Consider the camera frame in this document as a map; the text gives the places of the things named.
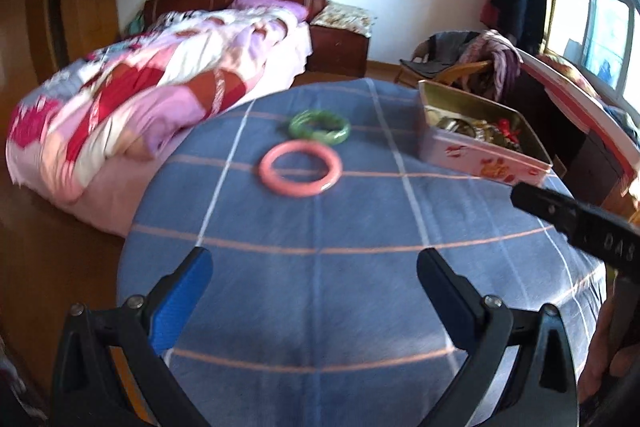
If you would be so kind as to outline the person's hand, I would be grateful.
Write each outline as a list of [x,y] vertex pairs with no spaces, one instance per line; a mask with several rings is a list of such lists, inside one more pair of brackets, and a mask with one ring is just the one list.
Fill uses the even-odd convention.
[[615,308],[614,297],[606,299],[600,309],[597,327],[591,338],[587,361],[577,384],[578,403],[585,403],[601,387],[605,371],[613,377],[625,376],[639,356],[639,346],[620,349],[616,355],[608,352],[608,335]]

